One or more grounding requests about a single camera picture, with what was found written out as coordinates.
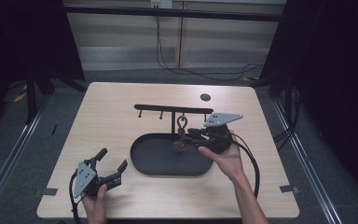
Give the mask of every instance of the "tabletop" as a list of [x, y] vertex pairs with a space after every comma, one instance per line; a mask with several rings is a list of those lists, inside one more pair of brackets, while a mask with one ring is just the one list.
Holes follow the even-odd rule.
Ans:
[[[200, 96], [209, 94], [211, 100]], [[144, 175], [131, 162], [133, 142], [146, 133], [170, 133], [171, 115], [139, 110], [134, 105], [166, 105], [211, 108], [214, 112], [242, 114], [227, 126], [252, 150], [260, 169], [258, 202], [267, 217], [297, 217], [293, 192], [281, 192], [289, 185], [255, 90], [249, 87], [177, 84], [102, 83], [89, 85], [76, 119], [47, 188], [58, 189], [55, 196], [44, 195], [37, 214], [44, 218], [72, 217], [69, 180], [80, 161], [94, 157], [102, 148], [107, 154], [97, 163], [100, 176], [117, 171], [127, 160], [122, 185], [107, 192], [108, 218], [233, 218], [240, 217], [234, 188], [213, 163], [204, 175]], [[186, 115], [187, 127], [202, 128], [204, 115]], [[251, 186], [255, 171], [247, 155], [241, 153]], [[82, 205], [79, 216], [85, 217]]]

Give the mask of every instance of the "wall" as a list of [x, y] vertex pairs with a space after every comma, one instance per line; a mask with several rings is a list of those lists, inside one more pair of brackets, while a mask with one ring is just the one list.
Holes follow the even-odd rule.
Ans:
[[[150, 1], [145, 0], [66, 0], [64, 3], [150, 7]], [[283, 7], [282, 0], [173, 2], [173, 8], [177, 9], [279, 15]], [[85, 71], [159, 67], [155, 17], [67, 15]], [[159, 18], [163, 59], [169, 67], [241, 67], [246, 63], [263, 63], [276, 27], [277, 22]]]

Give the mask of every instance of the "black hook rail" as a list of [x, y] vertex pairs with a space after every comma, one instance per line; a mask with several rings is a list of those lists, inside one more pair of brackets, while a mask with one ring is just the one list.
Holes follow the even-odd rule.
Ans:
[[171, 112], [172, 118], [172, 134], [175, 133], [175, 113], [185, 114], [203, 114], [204, 120], [206, 120], [207, 114], [212, 114], [211, 108], [194, 108], [194, 107], [181, 107], [181, 106], [168, 106], [168, 105], [134, 105], [135, 109], [139, 110], [138, 118], [142, 116], [143, 110], [158, 111], [160, 112], [159, 118], [162, 119], [163, 112]]

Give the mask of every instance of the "hand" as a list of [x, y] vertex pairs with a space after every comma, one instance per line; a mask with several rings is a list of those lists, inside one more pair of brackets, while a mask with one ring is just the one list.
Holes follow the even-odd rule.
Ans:
[[[237, 142], [237, 138], [232, 135], [233, 141]], [[216, 154], [207, 147], [199, 147], [199, 152], [204, 156], [216, 162], [220, 170], [233, 181], [236, 176], [244, 175], [241, 152], [237, 145], [231, 144], [226, 151]]]
[[106, 219], [106, 207], [104, 204], [104, 197], [107, 192], [107, 186], [102, 185], [98, 190], [98, 195], [96, 197], [90, 197], [89, 195], [84, 197], [82, 193], [83, 200], [81, 201], [86, 209], [87, 218], [89, 224], [105, 224], [107, 223]]

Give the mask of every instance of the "black cable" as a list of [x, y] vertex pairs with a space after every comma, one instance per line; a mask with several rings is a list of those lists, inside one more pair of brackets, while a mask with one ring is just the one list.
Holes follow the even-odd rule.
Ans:
[[[221, 73], [196, 73], [196, 72], [193, 72], [193, 71], [190, 71], [190, 70], [187, 70], [187, 69], [183, 69], [183, 68], [170, 68], [165, 63], [164, 57], [162, 55], [162, 46], [161, 46], [161, 38], [160, 38], [160, 34], [159, 34], [159, 17], [158, 16], [156, 16], [156, 23], [157, 23], [157, 46], [156, 46], [156, 52], [157, 52], [158, 65], [163, 69], [167, 69], [168, 71], [171, 71], [171, 72], [175, 73], [176, 75], [181, 75], [181, 76], [196, 75], [196, 76], [206, 77], [208, 79], [217, 80], [217, 81], [233, 81], [233, 80], [237, 80], [237, 79], [243, 77], [244, 73], [252, 71], [252, 70], [256, 69], [257, 67], [260, 67], [260, 66], [263, 65], [263, 64], [259, 64], [259, 63], [249, 63], [249, 64], [246, 64], [242, 68], [242, 70], [240, 72], [226, 72], [226, 73], [223, 73], [223, 72], [221, 72]], [[237, 76], [237, 77], [234, 77], [234, 78], [215, 78], [215, 77], [207, 77], [206, 76], [206, 75], [236, 75], [236, 74], [240, 74], [240, 75]]]
[[280, 134], [278, 134], [277, 136], [274, 137], [274, 142], [278, 142], [278, 141], [281, 141], [287, 135], [286, 138], [284, 139], [283, 143], [278, 147], [278, 149], [277, 149], [278, 151], [281, 151], [283, 146], [292, 137], [292, 134], [295, 132], [296, 124], [297, 124], [297, 121], [298, 121], [301, 100], [300, 100], [300, 95], [298, 93], [298, 90], [296, 89], [295, 86], [293, 88], [296, 91], [295, 99], [294, 99], [294, 105], [296, 107], [296, 114], [295, 114], [294, 120], [289, 120], [290, 127], [287, 128], [284, 132], [282, 132], [282, 133], [280, 133]]
[[76, 175], [77, 175], [77, 169], [75, 170], [74, 174], [71, 176], [71, 180], [69, 181], [69, 197], [71, 198], [72, 212], [74, 213], [75, 223], [76, 223], [76, 224], [82, 224], [81, 221], [80, 221], [78, 212], [77, 212], [77, 206], [78, 206], [78, 203], [79, 203], [81, 200], [80, 200], [78, 203], [75, 203], [74, 193], [72, 192], [72, 186], [73, 186], [73, 184], [74, 184], [74, 180], [75, 180]]
[[232, 135], [240, 138], [240, 140], [243, 142], [243, 145], [241, 145], [238, 142], [232, 141], [233, 144], [237, 145], [238, 147], [242, 148], [246, 154], [248, 155], [249, 159], [251, 160], [252, 165], [254, 166], [255, 169], [255, 197], [257, 198], [258, 196], [258, 191], [260, 189], [260, 170], [258, 169], [258, 165], [257, 162], [255, 160], [255, 157], [252, 154], [252, 151], [250, 150], [250, 148], [246, 145], [245, 141], [243, 141], [243, 139], [241, 137], [239, 137], [238, 135], [236, 135], [235, 133], [232, 133]]

